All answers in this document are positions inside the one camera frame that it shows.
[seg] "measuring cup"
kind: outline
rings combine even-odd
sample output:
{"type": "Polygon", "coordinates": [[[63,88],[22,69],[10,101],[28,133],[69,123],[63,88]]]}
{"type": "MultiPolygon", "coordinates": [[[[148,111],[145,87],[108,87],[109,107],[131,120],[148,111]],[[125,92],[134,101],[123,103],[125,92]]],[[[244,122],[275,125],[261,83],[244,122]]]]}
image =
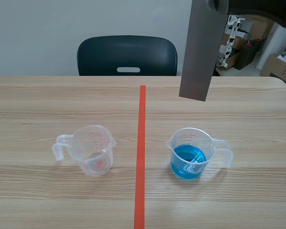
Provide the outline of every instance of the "measuring cup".
{"type": "Polygon", "coordinates": [[[206,132],[195,128],[178,130],[166,145],[172,151],[173,171],[186,179],[200,176],[209,161],[219,151],[224,153],[225,167],[230,167],[233,158],[227,141],[213,139],[206,132]]]}
{"type": "Polygon", "coordinates": [[[100,125],[79,129],[73,135],[60,135],[52,146],[57,161],[63,160],[62,147],[68,149],[85,174],[100,176],[113,164],[112,148],[116,145],[110,131],[100,125]]]}

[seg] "gray metal panel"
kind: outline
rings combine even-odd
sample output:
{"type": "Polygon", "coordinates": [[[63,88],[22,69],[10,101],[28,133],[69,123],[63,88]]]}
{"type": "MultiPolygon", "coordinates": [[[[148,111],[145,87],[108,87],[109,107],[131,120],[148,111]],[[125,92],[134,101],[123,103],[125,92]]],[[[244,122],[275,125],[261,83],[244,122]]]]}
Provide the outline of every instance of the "gray metal panel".
{"type": "Polygon", "coordinates": [[[228,15],[193,0],[179,96],[205,101],[228,15]]]}

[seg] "blue water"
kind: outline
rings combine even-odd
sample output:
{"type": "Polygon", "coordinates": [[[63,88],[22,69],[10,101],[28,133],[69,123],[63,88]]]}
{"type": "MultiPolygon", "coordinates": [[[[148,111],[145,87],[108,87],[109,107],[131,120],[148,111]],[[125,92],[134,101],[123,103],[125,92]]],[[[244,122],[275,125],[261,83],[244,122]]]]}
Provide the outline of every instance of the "blue water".
{"type": "MultiPolygon", "coordinates": [[[[174,149],[175,153],[181,157],[183,160],[192,163],[201,163],[206,161],[203,152],[191,145],[181,145],[174,149]]],[[[201,175],[205,164],[203,165],[193,165],[188,164],[175,157],[174,161],[171,162],[173,171],[180,177],[185,179],[193,179],[201,175]]]]}

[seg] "chair backrest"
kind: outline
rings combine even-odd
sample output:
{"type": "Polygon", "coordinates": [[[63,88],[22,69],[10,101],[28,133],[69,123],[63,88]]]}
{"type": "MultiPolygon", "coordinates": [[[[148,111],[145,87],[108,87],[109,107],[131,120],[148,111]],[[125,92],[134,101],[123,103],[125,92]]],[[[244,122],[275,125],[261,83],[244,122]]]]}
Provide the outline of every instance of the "chair backrest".
{"type": "Polygon", "coordinates": [[[77,52],[80,75],[176,75],[177,51],[168,40],[145,36],[104,36],[85,40],[77,52]],[[140,72],[118,72],[121,67],[140,72]]]}

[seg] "red tape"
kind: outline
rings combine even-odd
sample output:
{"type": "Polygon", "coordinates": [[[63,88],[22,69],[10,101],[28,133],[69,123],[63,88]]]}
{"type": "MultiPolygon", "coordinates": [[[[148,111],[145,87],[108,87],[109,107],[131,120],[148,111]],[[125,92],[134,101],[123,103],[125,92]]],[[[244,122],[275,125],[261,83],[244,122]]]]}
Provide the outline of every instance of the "red tape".
{"type": "Polygon", "coordinates": [[[140,86],[137,170],[135,180],[134,229],[145,227],[145,115],[146,86],[140,86]]]}

